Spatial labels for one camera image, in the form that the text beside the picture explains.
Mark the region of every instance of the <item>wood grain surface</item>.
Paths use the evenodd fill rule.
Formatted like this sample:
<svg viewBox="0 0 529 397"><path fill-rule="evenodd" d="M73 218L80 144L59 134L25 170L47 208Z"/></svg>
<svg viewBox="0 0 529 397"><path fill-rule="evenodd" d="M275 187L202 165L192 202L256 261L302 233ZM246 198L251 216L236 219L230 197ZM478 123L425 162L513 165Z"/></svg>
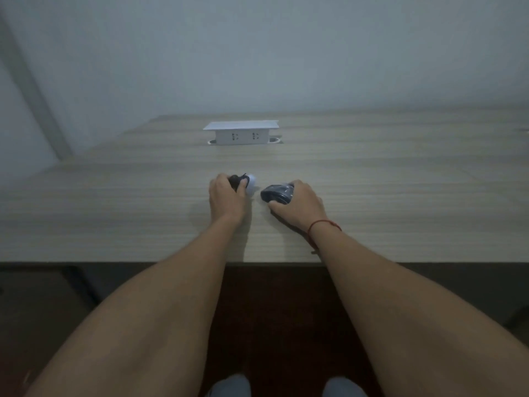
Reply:
<svg viewBox="0 0 529 397"><path fill-rule="evenodd" d="M281 144L209 146L213 120L279 119ZM529 111L163 116L0 192L0 261L157 261L209 222L208 183L302 179L402 262L529 261ZM231 262L317 263L259 195Z"/></svg>

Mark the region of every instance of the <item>hand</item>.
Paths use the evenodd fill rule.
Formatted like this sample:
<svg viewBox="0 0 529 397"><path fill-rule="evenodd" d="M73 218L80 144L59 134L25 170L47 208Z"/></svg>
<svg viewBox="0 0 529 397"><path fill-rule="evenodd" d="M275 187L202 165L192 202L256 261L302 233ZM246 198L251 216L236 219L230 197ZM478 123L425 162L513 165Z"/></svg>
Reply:
<svg viewBox="0 0 529 397"><path fill-rule="evenodd" d="M311 186L295 180L294 196L288 205L275 200L268 202L268 207L288 224L307 232L308 227L316 220L328 220L323 201L315 194Z"/></svg>
<svg viewBox="0 0 529 397"><path fill-rule="evenodd" d="M211 208L211 222L227 219L236 226L240 226L246 214L246 185L244 179L239 184L237 192L228 182L226 174L219 174L209 182L209 206Z"/></svg>

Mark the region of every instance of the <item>person's left arm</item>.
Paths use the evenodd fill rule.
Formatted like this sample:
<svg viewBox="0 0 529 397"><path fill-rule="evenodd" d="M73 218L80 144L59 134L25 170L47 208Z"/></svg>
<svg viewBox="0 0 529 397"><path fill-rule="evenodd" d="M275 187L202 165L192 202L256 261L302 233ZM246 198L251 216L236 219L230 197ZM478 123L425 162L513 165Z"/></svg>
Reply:
<svg viewBox="0 0 529 397"><path fill-rule="evenodd" d="M75 330L27 396L196 397L228 243L245 214L235 192L212 180L212 222L188 246L139 273Z"/></svg>

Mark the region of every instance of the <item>forearm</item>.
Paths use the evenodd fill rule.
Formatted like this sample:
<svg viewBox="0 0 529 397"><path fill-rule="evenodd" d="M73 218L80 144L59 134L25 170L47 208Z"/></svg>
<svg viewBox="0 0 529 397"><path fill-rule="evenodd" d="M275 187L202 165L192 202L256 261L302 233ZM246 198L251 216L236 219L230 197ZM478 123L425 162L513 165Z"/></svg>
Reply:
<svg viewBox="0 0 529 397"><path fill-rule="evenodd" d="M123 284L61 347L30 395L194 396L235 227L216 221Z"/></svg>
<svg viewBox="0 0 529 397"><path fill-rule="evenodd" d="M529 394L529 353L497 323L327 223L311 235L388 396Z"/></svg>

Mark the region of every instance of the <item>outlet cover flap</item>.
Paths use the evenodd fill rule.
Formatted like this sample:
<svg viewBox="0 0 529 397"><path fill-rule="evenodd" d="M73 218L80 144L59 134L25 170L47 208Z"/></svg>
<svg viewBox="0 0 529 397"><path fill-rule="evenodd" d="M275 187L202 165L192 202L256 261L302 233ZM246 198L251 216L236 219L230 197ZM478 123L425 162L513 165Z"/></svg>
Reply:
<svg viewBox="0 0 529 397"><path fill-rule="evenodd" d="M261 121L215 121L210 122L204 131L219 130L273 130L279 128L278 120Z"/></svg>

